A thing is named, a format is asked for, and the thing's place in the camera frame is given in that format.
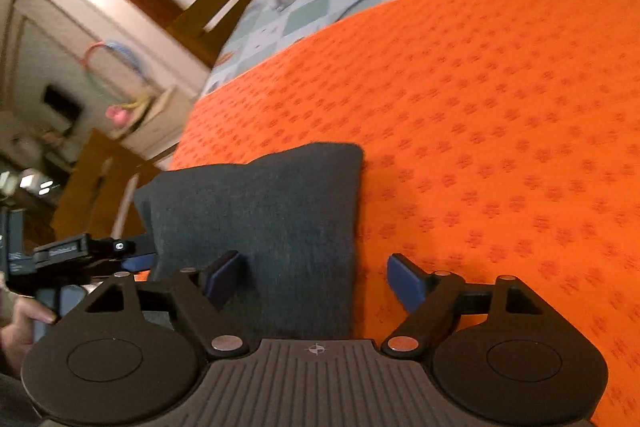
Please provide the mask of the person's left hand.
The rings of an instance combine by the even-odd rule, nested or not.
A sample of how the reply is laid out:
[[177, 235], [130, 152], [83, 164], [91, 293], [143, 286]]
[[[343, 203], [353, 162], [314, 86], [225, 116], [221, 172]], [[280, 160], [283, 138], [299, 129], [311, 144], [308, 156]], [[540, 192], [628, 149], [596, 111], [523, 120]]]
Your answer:
[[55, 323], [56, 315], [34, 298], [18, 297], [11, 322], [1, 329], [1, 352], [6, 362], [6, 373], [17, 377], [34, 340], [34, 323]]

